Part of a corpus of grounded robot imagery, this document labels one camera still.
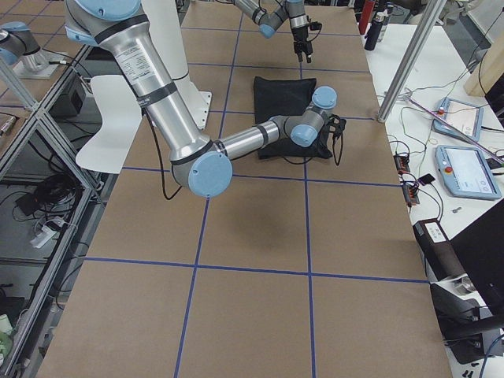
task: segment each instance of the blue joint cap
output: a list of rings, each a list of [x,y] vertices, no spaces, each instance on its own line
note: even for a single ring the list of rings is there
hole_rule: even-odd
[[[195,195],[212,198],[219,195],[231,183],[233,167],[228,157],[210,151],[200,156],[189,172],[189,189]]]
[[[8,32],[28,32],[30,28],[21,21],[7,22],[0,26],[0,28],[7,30]]]
[[[17,62],[17,56],[6,49],[0,48],[0,57],[5,63],[7,63],[7,65],[13,65]]]
[[[298,124],[291,131],[292,142],[301,147],[309,147],[317,138],[318,131],[309,124]]]
[[[78,42],[78,43],[82,43],[84,45],[93,46],[93,47],[98,46],[95,39],[91,35],[82,33],[80,31],[69,28],[67,26],[65,26],[65,29],[66,29],[66,36],[70,40]]]
[[[275,34],[275,29],[267,24],[259,25],[259,31],[267,39],[273,37],[273,34]]]
[[[331,87],[318,87],[313,95],[312,101],[313,103],[322,109],[332,109],[336,106],[336,100],[338,99],[338,95],[336,91]]]
[[[122,21],[140,8],[140,0],[76,0],[89,14],[107,21]]]

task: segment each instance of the brown table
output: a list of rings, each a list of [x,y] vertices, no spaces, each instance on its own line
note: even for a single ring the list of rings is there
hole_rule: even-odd
[[[300,66],[288,29],[191,3],[191,78],[213,138],[253,124],[254,76],[333,86],[341,165],[251,154],[222,195],[166,202],[143,123],[39,378],[450,376],[353,11],[307,13],[324,30]]]

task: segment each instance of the label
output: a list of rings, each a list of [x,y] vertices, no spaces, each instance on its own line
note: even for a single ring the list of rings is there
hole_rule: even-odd
[[[138,46],[123,51],[116,60],[131,85],[154,75],[147,56]]]
[[[426,223],[425,228],[434,243],[446,242],[447,238],[444,237],[436,222]]]

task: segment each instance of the green object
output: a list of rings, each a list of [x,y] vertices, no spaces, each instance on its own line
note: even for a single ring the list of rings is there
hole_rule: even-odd
[[[3,354],[3,357],[7,357],[10,349],[13,347],[13,341],[3,332],[0,332],[0,354]]]

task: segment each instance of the tablet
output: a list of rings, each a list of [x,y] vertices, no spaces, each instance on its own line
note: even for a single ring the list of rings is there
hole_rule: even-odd
[[[435,149],[435,162],[445,187],[454,197],[502,197],[483,152],[478,148],[438,146]]]
[[[439,117],[443,118],[460,132],[466,134],[472,140],[478,141],[480,139],[483,108],[448,97],[444,98],[439,104],[438,109],[441,108],[443,108],[444,113],[438,111]],[[432,127],[441,134],[460,138],[453,130],[450,130],[439,120],[434,119]]]

